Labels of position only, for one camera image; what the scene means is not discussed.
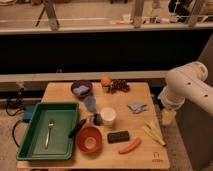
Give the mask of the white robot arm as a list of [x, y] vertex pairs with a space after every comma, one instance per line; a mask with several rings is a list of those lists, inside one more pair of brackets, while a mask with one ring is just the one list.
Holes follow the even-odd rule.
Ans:
[[176, 111], [188, 99], [213, 116], [213, 87], [205, 83], [207, 67], [198, 61], [173, 68], [166, 73], [166, 86], [158, 95], [163, 105], [162, 124], [170, 125]]

